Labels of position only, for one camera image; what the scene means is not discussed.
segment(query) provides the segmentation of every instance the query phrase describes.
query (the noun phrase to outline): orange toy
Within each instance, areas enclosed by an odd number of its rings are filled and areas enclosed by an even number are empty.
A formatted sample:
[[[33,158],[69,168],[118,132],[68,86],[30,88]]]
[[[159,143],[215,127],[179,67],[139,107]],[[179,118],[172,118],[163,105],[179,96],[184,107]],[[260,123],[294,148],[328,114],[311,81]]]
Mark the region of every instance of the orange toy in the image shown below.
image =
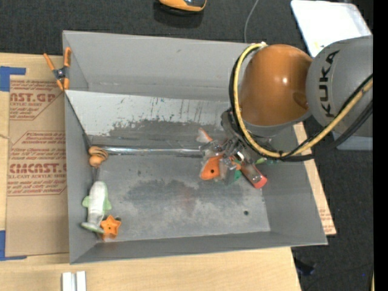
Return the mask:
[[[104,230],[104,233],[101,234],[101,238],[103,240],[106,240],[108,238],[115,239],[118,234],[121,221],[116,220],[112,215],[109,215],[106,220],[101,221],[100,225]]]

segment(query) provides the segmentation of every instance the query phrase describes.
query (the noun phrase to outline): black cable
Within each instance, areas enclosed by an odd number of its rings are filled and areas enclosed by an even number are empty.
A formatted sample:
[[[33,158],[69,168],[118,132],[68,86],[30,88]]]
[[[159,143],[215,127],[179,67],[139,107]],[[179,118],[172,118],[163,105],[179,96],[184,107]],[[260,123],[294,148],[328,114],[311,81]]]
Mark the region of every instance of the black cable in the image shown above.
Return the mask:
[[[363,110],[363,112],[357,117],[357,119],[350,125],[347,130],[341,134],[336,140],[325,145],[324,150],[322,150],[319,155],[315,154],[308,154],[308,155],[301,155],[301,156],[289,156],[288,158],[281,158],[282,161],[291,161],[291,162],[301,162],[301,161],[307,161],[309,159],[313,159],[317,156],[323,156],[327,152],[333,150],[335,147],[338,147],[341,145],[344,141],[346,141],[350,136],[352,136],[365,122],[366,120],[373,114],[373,101],[371,101],[368,106]]]

